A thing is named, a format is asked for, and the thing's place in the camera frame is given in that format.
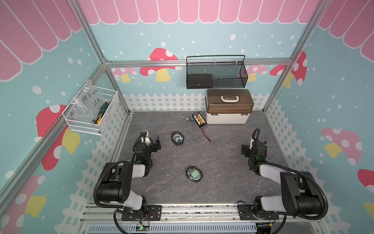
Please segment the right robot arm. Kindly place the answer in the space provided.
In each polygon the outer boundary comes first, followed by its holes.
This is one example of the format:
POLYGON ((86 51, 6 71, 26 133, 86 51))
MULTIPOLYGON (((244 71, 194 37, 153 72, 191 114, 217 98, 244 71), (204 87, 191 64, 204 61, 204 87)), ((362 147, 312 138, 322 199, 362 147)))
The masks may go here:
POLYGON ((257 196, 252 210, 256 218, 278 213, 284 216, 318 220, 328 212, 327 196, 309 172, 300 172, 266 160, 267 142, 260 141, 256 128, 248 145, 242 145, 241 154, 248 158, 250 171, 270 179, 281 187, 278 196, 257 196))

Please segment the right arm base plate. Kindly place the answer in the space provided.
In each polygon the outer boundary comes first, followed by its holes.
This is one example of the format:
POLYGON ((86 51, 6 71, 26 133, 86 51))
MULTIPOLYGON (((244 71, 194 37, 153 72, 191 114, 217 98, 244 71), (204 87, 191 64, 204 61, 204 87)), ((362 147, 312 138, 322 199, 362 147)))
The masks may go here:
POLYGON ((244 203, 237 204, 240 220, 265 220, 276 221, 279 220, 278 214, 275 212, 259 211, 255 213, 253 205, 246 205, 244 203))

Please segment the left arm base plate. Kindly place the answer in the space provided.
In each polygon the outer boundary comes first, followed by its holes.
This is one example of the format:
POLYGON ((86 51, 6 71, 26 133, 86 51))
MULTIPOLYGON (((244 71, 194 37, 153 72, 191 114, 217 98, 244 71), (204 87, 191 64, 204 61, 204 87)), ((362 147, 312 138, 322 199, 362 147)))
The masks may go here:
POLYGON ((160 221, 162 213, 161 205, 148 205, 147 209, 133 211, 132 213, 125 212, 122 214, 122 221, 160 221))

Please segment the green charger cube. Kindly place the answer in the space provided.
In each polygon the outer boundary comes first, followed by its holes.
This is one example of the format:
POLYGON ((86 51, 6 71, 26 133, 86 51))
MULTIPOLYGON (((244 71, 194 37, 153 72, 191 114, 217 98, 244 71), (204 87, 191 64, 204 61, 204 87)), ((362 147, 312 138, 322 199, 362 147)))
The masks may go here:
POLYGON ((193 179, 193 180, 199 180, 201 175, 200 173, 197 171, 197 170, 194 170, 194 171, 191 171, 190 172, 190 177, 193 179))

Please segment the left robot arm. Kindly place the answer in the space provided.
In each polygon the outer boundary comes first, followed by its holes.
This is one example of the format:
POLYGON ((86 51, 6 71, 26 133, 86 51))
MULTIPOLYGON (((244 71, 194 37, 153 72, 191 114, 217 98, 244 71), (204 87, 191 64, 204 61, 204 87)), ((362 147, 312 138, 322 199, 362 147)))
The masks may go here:
POLYGON ((149 214, 146 198, 131 190, 131 182, 148 176, 153 167, 152 154, 159 150, 159 137, 153 140, 148 131, 142 131, 132 147, 131 161, 105 164, 93 190, 95 205, 128 212, 137 220, 145 219, 149 214))

